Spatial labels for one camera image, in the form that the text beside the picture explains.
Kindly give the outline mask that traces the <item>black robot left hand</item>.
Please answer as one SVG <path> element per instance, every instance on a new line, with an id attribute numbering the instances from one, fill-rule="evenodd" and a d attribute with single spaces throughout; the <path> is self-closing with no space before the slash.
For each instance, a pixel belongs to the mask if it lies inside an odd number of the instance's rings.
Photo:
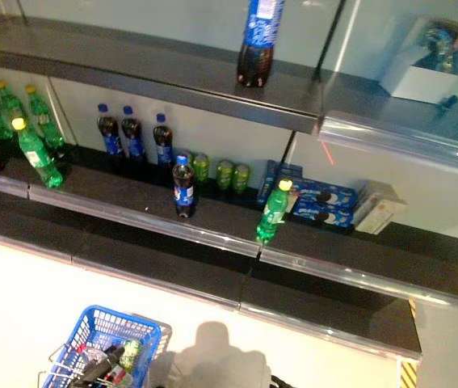
<path id="1" fill-rule="evenodd" d="M 112 364 L 108 358 L 101 361 L 91 361 L 84 368 L 82 375 L 75 378 L 69 387 L 90 387 L 99 379 L 102 379 L 111 371 Z"/>

